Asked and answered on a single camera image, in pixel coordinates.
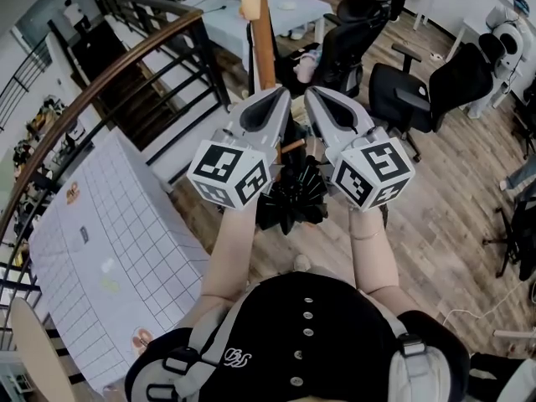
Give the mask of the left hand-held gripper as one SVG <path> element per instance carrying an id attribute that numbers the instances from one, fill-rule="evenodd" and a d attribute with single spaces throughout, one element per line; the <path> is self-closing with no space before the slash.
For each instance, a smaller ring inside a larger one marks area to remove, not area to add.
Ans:
<path id="1" fill-rule="evenodd" d="M 229 121 L 200 142 L 187 171 L 201 197 L 242 210 L 275 179 L 276 144 L 291 111 L 285 87 L 255 93 L 236 105 Z"/>

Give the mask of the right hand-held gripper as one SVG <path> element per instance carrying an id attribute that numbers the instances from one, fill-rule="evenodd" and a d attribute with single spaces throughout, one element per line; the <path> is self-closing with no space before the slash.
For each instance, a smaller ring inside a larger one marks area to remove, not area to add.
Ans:
<path id="1" fill-rule="evenodd" d="M 399 197 L 415 175 L 401 142 L 373 128 L 357 101 L 325 87 L 308 87 L 305 106 L 332 166 L 330 184 L 361 211 Z"/>

